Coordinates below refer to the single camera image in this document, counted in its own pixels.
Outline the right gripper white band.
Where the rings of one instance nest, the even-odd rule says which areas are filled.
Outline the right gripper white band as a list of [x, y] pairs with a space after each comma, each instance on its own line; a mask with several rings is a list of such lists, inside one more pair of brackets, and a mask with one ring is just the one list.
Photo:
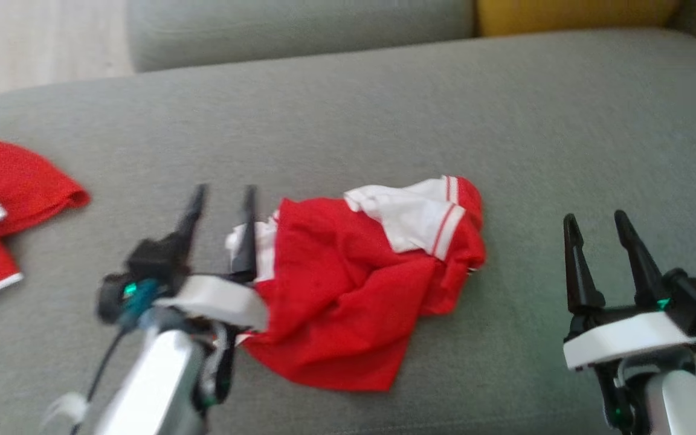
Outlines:
[[[662, 309], [669, 299], [663, 274], [624, 210], [614, 213], [619, 242], [633, 276], [634, 302]], [[563, 220], [564, 266], [571, 314], [605, 307], [585, 254], [575, 215]], [[564, 344], [570, 370], [592, 369], [607, 425], [621, 433], [696, 433], [696, 335], [663, 312], [597, 326]]]

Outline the red jersey white trim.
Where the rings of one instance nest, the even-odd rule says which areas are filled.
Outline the red jersey white trim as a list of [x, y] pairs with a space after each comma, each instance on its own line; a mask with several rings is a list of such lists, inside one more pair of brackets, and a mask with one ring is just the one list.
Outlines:
[[284, 199], [255, 224], [265, 330], [240, 344], [290, 382], [392, 387], [417, 321], [451, 313], [486, 261], [483, 201], [461, 176]]

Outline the yellow sofa backrest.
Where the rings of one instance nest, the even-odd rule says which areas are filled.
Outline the yellow sofa backrest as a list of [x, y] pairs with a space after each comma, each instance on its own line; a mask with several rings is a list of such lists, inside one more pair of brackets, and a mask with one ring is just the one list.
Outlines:
[[582, 30], [663, 27], [680, 0], [475, 0], [481, 36]]

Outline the large grey sofa seat cushion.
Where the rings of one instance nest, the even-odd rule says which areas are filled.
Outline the large grey sofa seat cushion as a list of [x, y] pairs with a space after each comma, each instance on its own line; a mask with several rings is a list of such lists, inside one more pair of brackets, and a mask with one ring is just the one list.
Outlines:
[[288, 382], [247, 353], [220, 435], [616, 435], [591, 371], [566, 368], [562, 220], [576, 215], [610, 305], [633, 280], [613, 213], [663, 271], [696, 276], [696, 39], [602, 30], [171, 69], [0, 94], [0, 140], [52, 160], [92, 196], [8, 240], [24, 280], [0, 292], [0, 435], [35, 435], [84, 392], [114, 337], [100, 279], [172, 230], [209, 184], [193, 269], [223, 271], [244, 187], [259, 210], [468, 178], [484, 267], [456, 310], [418, 324], [389, 393]]

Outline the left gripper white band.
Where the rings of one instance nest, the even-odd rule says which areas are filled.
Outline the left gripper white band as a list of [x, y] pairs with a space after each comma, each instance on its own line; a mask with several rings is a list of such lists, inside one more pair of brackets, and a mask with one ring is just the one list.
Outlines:
[[[204, 211], [209, 185], [198, 184], [174, 231], [172, 252], [180, 265], [187, 265], [197, 223]], [[237, 339], [241, 334], [268, 327], [268, 308], [256, 290], [243, 283], [257, 278], [257, 187], [247, 185], [241, 209], [243, 228], [237, 238], [237, 251], [231, 262], [231, 278], [220, 275], [191, 275], [178, 295], [155, 301], [155, 305], [176, 309], [186, 317], [208, 320], [221, 329], [214, 354], [216, 364], [210, 372], [210, 388], [205, 391], [208, 405], [221, 404], [232, 386]]]

